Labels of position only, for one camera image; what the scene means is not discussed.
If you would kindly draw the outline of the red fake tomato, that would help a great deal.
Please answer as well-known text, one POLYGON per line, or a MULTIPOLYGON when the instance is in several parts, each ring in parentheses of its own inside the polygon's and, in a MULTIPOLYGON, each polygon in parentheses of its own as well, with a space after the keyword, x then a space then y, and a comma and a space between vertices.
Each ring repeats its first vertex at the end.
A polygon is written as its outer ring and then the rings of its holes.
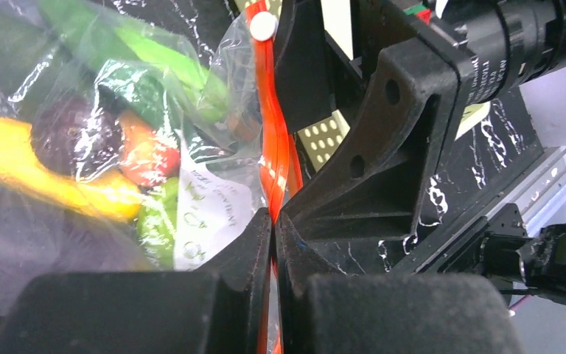
POLYGON ((119 115, 124 135, 119 169, 141 187, 155 187, 178 172, 181 153, 176 141, 155 131, 131 110, 119 115))

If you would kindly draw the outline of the aluminium frame rail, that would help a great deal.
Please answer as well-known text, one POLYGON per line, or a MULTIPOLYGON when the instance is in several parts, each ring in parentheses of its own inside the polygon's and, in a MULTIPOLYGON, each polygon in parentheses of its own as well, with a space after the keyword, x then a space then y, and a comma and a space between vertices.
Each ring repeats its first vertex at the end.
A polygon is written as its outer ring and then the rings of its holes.
POLYGON ((566 147, 546 148, 481 214, 492 218, 505 204, 517 206, 529 237, 566 223, 566 147))

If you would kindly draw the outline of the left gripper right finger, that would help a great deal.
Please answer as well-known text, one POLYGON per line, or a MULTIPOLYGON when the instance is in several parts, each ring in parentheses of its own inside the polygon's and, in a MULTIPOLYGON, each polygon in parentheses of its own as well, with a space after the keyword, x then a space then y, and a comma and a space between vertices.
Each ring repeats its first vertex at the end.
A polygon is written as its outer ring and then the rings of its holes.
POLYGON ((275 226, 284 353, 522 353, 501 295, 472 274, 346 275, 275 226))

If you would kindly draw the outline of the yellow-green plastic basket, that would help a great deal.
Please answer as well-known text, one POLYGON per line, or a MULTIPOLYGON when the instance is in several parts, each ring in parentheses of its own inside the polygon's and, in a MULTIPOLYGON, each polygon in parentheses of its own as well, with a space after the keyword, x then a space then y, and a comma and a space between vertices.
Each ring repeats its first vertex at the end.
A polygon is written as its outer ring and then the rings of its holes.
MULTIPOLYGON (((395 1, 394 3, 403 11, 417 15, 423 21, 429 21, 433 16, 433 11, 427 8, 423 1, 395 1)), ((330 35, 335 36, 336 44, 343 46, 345 57, 350 58, 352 56, 352 27, 350 25, 337 26, 336 22, 342 21, 345 15, 348 19, 352 19, 351 3, 349 1, 322 1, 321 10, 326 30, 330 35)), ((481 121, 487 119, 491 107, 491 103, 478 103, 466 107, 456 137, 460 138, 481 121)), ((308 160, 318 170, 332 157, 349 130, 349 124, 341 112, 336 110, 330 117, 298 131, 297 145, 306 149, 308 160)))

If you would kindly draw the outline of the dark purple fake fruit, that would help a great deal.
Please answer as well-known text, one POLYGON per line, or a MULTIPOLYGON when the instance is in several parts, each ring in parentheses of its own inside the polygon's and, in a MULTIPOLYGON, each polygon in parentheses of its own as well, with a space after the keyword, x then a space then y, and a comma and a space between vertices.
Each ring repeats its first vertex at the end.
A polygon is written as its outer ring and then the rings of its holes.
POLYGON ((68 94, 39 113, 30 145, 46 169, 90 181, 118 163, 123 134, 114 112, 68 94))

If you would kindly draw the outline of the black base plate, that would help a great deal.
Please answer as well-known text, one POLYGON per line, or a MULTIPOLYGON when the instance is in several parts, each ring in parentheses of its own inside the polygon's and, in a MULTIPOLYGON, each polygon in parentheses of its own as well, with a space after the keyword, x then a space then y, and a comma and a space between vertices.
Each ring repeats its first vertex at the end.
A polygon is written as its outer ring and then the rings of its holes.
POLYGON ((448 264, 462 255, 475 258, 476 248, 486 232, 525 237, 527 231, 518 205, 504 204, 466 223, 437 228, 398 262, 393 271, 403 274, 446 271, 448 264))

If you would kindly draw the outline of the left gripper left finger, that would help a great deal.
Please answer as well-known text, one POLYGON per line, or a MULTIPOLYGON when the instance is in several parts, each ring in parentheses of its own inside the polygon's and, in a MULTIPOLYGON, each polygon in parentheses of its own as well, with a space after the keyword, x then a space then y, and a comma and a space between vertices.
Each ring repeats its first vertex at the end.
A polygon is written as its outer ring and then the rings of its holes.
POLYGON ((194 271, 47 274, 0 327, 0 353, 263 353, 271 218, 194 271))

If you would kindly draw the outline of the clear zip top bag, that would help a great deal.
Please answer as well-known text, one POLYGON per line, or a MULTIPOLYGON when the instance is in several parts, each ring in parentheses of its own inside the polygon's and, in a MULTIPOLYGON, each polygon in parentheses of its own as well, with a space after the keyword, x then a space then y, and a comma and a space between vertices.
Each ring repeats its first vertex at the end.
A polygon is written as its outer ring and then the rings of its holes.
POLYGON ((277 17, 211 23, 0 1, 0 353, 267 351, 277 17))

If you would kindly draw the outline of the green fake cucumber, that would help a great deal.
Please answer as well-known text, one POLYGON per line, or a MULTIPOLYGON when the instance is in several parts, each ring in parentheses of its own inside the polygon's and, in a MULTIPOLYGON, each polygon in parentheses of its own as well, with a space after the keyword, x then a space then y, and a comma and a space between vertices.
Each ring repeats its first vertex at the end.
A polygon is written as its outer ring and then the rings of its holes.
POLYGON ((153 127, 225 118, 227 86, 201 66, 185 37, 91 1, 39 1, 38 9, 98 86, 153 127))

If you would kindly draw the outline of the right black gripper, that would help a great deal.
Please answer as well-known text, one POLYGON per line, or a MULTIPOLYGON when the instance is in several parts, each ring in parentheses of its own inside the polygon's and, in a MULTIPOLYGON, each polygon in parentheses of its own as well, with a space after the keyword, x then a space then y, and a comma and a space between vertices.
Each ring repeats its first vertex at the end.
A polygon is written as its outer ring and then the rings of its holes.
POLYGON ((566 1, 359 1, 363 73, 381 49, 417 36, 469 60, 469 104, 490 101, 566 67, 566 1))

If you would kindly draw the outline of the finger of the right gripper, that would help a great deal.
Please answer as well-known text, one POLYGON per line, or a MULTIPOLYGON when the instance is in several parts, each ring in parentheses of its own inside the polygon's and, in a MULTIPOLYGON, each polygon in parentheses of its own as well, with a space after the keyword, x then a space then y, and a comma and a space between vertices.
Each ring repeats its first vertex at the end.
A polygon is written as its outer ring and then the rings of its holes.
POLYGON ((382 49, 350 131, 286 204, 280 226, 308 241, 412 235, 460 115, 458 49, 421 37, 382 49))
POLYGON ((320 1, 283 1, 274 41, 275 84, 290 132, 339 111, 352 123, 361 104, 361 57, 326 31, 320 1))

